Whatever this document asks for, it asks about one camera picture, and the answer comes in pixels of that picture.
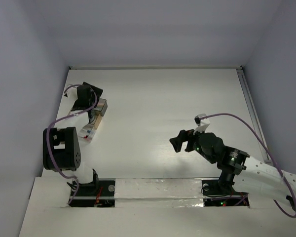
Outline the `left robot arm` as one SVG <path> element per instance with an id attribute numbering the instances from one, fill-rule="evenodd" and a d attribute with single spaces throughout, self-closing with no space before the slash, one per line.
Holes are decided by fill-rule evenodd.
<path id="1" fill-rule="evenodd" d="M 102 94 L 103 89 L 87 82 L 68 85 L 63 92 L 64 113 L 43 131 L 44 169 L 74 183 L 82 182 L 82 189 L 88 195 L 98 192 L 99 182 L 91 178 L 90 168 L 85 171 L 80 141 L 94 134 L 96 108 Z"/>

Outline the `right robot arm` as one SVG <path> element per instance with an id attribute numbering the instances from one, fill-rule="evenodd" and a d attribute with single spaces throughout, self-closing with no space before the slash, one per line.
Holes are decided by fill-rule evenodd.
<path id="1" fill-rule="evenodd" d="M 175 152 L 187 143 L 186 152 L 197 152 L 221 170 L 217 188 L 221 193 L 244 192 L 272 199 L 276 204 L 290 206 L 296 212 L 296 174 L 278 170 L 248 153 L 226 146 L 213 133 L 181 130 L 171 138 Z"/>

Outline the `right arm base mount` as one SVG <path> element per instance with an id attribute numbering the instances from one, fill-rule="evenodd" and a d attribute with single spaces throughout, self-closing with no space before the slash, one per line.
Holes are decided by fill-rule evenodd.
<path id="1" fill-rule="evenodd" d="M 217 179 L 202 180 L 201 193 L 205 207 L 250 206 L 247 193 L 224 189 Z"/>

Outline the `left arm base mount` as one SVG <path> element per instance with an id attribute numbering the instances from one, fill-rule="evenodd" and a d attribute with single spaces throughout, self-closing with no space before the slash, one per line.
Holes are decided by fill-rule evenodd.
<path id="1" fill-rule="evenodd" d="M 115 179 L 99 179 L 93 169 L 93 179 L 79 185 L 76 195 L 71 190 L 70 207 L 115 207 Z"/>

